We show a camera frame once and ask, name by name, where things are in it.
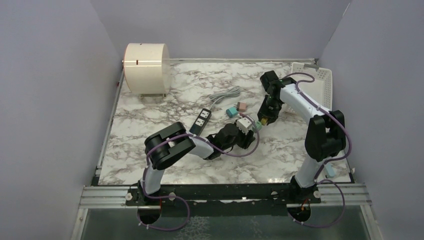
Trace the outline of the yellow usb charger plug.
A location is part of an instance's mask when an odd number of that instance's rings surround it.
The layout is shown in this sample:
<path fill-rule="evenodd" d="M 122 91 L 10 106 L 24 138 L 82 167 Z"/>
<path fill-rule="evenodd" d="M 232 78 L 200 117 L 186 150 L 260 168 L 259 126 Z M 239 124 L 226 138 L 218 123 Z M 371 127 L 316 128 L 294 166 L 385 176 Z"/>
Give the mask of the yellow usb charger plug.
<path fill-rule="evenodd" d="M 268 124 L 268 119 L 267 119 L 267 118 L 262 118 L 262 119 L 260 120 L 260 122 L 261 122 L 261 124 L 262 124 L 263 126 L 266 126 L 266 125 Z"/>

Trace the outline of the black power strip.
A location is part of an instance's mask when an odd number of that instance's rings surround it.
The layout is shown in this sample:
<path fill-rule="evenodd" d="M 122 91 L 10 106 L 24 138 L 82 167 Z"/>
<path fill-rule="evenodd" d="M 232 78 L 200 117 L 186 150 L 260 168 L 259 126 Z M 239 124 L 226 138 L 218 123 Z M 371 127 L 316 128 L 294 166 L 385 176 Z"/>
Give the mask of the black power strip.
<path fill-rule="evenodd" d="M 212 112 L 209 109 L 203 108 L 197 118 L 195 119 L 194 123 L 192 124 L 191 128 L 189 129 L 189 132 L 191 134 L 200 136 L 203 132 L 204 128 L 206 127 L 207 123 L 209 122 L 211 118 Z"/>

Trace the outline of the pink usb charger plug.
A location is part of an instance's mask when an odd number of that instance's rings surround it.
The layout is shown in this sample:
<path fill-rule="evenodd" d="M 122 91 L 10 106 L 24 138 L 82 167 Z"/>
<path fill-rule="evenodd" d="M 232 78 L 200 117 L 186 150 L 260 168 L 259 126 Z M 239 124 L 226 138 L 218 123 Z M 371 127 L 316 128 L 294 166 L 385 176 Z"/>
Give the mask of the pink usb charger plug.
<path fill-rule="evenodd" d="M 235 108 L 238 112 L 245 112 L 247 110 L 248 106 L 245 102 L 238 102 L 235 105 Z"/>

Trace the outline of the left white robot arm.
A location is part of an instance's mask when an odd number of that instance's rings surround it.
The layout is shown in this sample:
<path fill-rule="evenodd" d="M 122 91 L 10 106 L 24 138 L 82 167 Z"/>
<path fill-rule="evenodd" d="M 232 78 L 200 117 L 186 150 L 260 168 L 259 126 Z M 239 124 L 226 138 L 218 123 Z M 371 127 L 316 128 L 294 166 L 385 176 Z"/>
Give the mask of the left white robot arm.
<path fill-rule="evenodd" d="M 214 160 L 221 155 L 236 158 L 251 155 L 254 149 L 239 155 L 226 150 L 234 146 L 248 149 L 253 141 L 258 144 L 259 131 L 256 122 L 245 127 L 237 120 L 226 124 L 218 133 L 203 138 L 187 131 L 178 121 L 150 135 L 144 141 L 147 166 L 140 179 L 138 199 L 147 206 L 155 203 L 165 170 L 187 154 L 204 160 Z"/>

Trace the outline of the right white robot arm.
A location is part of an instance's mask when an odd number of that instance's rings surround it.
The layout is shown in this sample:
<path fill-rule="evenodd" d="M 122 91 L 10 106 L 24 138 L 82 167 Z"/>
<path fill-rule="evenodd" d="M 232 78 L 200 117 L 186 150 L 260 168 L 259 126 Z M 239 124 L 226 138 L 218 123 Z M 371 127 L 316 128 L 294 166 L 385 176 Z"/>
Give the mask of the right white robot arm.
<path fill-rule="evenodd" d="M 326 163 L 337 160 L 339 152 L 347 145 L 347 133 L 344 114 L 331 111 L 319 105 L 300 89 L 300 81 L 293 74 L 279 78 L 271 70 L 260 77 L 266 92 L 257 117 L 262 125 L 274 123 L 283 104 L 292 107 L 308 124 L 305 137 L 307 157 L 299 171 L 290 181 L 289 199 L 300 204 L 306 200 L 316 187 L 316 180 Z"/>

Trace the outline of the teal usb charger plug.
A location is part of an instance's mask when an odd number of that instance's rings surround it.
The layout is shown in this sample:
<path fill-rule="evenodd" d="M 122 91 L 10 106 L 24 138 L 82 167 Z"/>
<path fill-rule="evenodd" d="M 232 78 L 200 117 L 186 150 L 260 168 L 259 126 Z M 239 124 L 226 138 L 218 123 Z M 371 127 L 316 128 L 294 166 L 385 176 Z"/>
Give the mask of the teal usb charger plug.
<path fill-rule="evenodd" d="M 236 107 L 229 107 L 226 111 L 225 111 L 226 115 L 229 118 L 233 118 L 235 116 L 237 116 L 239 114 L 238 110 Z"/>

